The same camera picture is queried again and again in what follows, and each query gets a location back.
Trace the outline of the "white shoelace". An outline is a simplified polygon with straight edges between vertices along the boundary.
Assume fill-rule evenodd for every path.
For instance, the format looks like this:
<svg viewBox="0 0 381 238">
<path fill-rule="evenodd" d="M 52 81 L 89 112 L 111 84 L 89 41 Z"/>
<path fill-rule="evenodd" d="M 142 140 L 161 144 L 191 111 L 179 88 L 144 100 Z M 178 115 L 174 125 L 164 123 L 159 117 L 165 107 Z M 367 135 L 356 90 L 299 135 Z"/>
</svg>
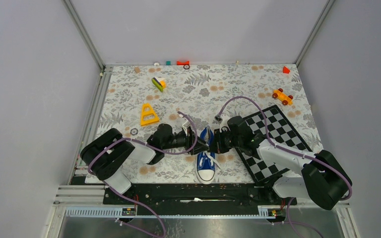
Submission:
<svg viewBox="0 0 381 238">
<path fill-rule="evenodd" d="M 200 172 L 203 170 L 216 172 L 216 165 L 218 162 L 215 159 L 215 153 L 201 152 L 196 158 L 196 171 Z"/>
</svg>

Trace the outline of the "blue canvas sneaker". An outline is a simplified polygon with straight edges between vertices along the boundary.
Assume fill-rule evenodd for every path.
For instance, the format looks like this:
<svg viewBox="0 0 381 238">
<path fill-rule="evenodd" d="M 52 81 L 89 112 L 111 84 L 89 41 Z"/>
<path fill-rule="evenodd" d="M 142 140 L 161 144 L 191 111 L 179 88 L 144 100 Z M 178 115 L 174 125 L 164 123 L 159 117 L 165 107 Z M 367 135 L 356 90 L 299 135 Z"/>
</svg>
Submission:
<svg viewBox="0 0 381 238">
<path fill-rule="evenodd" d="M 213 142 L 214 133 L 209 126 L 207 126 L 200 134 L 200 138 L 210 146 Z M 216 160 L 215 153 L 203 151 L 197 155 L 195 161 L 195 173 L 197 179 L 202 184 L 210 184 L 214 181 L 216 176 Z"/>
</svg>

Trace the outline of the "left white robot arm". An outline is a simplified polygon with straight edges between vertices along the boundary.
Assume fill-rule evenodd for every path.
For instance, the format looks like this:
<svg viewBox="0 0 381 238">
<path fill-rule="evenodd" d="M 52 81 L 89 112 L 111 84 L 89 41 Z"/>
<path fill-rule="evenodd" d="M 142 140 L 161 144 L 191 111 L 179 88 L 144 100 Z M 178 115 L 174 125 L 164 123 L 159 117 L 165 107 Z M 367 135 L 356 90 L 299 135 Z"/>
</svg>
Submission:
<svg viewBox="0 0 381 238">
<path fill-rule="evenodd" d="M 131 182 L 121 170 L 128 159 L 154 165 L 165 157 L 167 149 L 185 148 L 191 155 L 207 151 L 209 146 L 193 132 L 190 126 L 174 133 L 168 124 L 160 124 L 145 143 L 127 140 L 115 128 L 85 146 L 80 158 L 98 180 L 113 187 L 115 198 L 123 204 L 130 203 L 134 197 Z"/>
</svg>

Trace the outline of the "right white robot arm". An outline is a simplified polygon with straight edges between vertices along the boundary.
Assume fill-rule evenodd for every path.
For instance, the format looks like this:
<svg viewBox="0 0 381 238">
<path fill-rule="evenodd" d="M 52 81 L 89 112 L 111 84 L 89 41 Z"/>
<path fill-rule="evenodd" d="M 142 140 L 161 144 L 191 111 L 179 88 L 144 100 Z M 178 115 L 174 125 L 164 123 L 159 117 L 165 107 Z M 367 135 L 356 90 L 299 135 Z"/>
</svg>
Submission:
<svg viewBox="0 0 381 238">
<path fill-rule="evenodd" d="M 321 150 L 315 154 L 278 143 L 268 132 L 254 134 L 240 116 L 229 119 L 227 124 L 226 130 L 214 130 L 210 151 L 223 154 L 234 148 L 245 154 L 248 158 L 245 164 L 254 181 L 279 174 L 264 192 L 267 202 L 277 204 L 287 197 L 304 198 L 331 210 L 338 201 L 351 196 L 352 182 L 330 152 Z M 285 177 L 280 174 L 280 167 L 297 176 Z"/>
</svg>

